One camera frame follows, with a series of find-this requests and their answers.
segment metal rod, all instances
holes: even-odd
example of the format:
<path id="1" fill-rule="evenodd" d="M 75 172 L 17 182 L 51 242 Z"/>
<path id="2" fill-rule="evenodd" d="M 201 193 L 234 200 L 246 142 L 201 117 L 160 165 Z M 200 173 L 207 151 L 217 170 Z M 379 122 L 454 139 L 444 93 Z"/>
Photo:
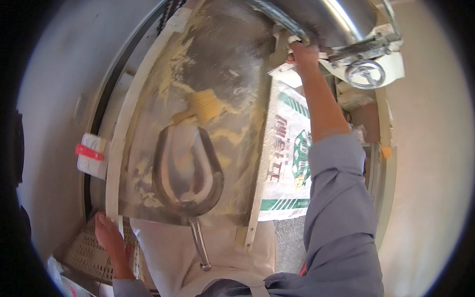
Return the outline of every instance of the metal rod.
<path id="1" fill-rule="evenodd" d="M 384 9 L 386 10 L 386 13 L 388 14 L 389 22 L 391 23 L 394 33 L 401 36 L 401 33 L 399 31 L 399 25 L 398 25 L 398 22 L 396 21 L 396 15 L 394 13 L 394 10 L 392 9 L 392 5 L 390 1 L 389 0 L 381 0 L 381 1 L 383 2 Z"/>
<path id="2" fill-rule="evenodd" d="M 211 263 L 208 259 L 208 254 L 206 253 L 205 242 L 203 241 L 203 235 L 201 234 L 201 226 L 197 217 L 190 218 L 191 232 L 193 233 L 193 239 L 195 240 L 196 251 L 200 258 L 201 264 L 199 267 L 203 271 L 211 270 Z"/>
<path id="3" fill-rule="evenodd" d="M 283 12 L 274 4 L 264 0 L 246 0 L 246 2 L 264 13 L 278 25 L 284 26 L 294 35 L 297 35 L 302 40 L 303 44 L 310 44 L 310 39 L 307 33 L 305 33 L 304 29 L 302 29 L 302 27 L 293 18 L 291 18 L 288 14 Z"/>

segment gray sleeve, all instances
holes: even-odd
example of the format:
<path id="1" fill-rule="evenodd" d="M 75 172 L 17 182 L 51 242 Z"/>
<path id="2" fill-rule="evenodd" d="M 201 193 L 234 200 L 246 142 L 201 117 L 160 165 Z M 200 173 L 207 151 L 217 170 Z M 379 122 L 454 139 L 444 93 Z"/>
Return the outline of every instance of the gray sleeve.
<path id="1" fill-rule="evenodd" d="M 112 281 L 114 297 L 152 297 L 139 279 L 114 279 Z"/>
<path id="2" fill-rule="evenodd" d="M 362 176 L 364 157 L 349 134 L 323 139 L 309 152 L 312 188 L 304 228 L 305 286 L 318 284 L 314 293 L 322 296 L 384 294 L 374 244 L 376 213 Z"/>

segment floor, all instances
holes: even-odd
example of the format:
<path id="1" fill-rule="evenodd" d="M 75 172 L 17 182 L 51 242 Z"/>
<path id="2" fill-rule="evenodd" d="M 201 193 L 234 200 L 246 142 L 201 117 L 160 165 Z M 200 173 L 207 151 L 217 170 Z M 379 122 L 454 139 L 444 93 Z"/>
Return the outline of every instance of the floor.
<path id="1" fill-rule="evenodd" d="M 277 242 L 276 272 L 300 273 L 305 263 L 304 249 L 305 216 L 289 220 L 275 220 Z"/>

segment person's hand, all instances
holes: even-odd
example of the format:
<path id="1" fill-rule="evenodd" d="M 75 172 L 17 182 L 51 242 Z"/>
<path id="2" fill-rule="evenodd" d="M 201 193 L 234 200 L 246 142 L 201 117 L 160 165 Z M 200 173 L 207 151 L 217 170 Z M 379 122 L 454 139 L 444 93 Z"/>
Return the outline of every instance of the person's hand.
<path id="1" fill-rule="evenodd" d="M 129 267 L 130 246 L 124 249 L 124 239 L 112 221 L 103 212 L 95 215 L 95 236 L 101 247 L 111 257 L 115 277 L 120 279 L 135 279 Z"/>
<path id="2" fill-rule="evenodd" d="M 287 63 L 297 65 L 299 74 L 308 69 L 318 70 L 319 49 L 317 46 L 306 47 L 301 42 L 295 41 L 289 44 L 289 47 L 293 53 L 287 57 Z"/>
<path id="3" fill-rule="evenodd" d="M 124 239 L 119 229 L 103 212 L 95 214 L 95 236 L 111 257 L 125 255 Z"/>

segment metal lever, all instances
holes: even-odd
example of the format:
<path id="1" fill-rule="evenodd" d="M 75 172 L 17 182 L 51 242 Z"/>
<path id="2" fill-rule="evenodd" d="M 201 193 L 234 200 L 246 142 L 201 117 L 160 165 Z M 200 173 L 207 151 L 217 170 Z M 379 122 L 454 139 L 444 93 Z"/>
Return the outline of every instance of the metal lever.
<path id="1" fill-rule="evenodd" d="M 191 232 L 193 233 L 193 239 L 195 239 L 196 251 L 200 258 L 201 264 L 199 267 L 203 271 L 211 270 L 211 263 L 208 259 L 208 254 L 206 253 L 205 243 L 203 241 L 203 235 L 201 234 L 200 222 L 197 217 L 191 217 L 190 219 Z"/>

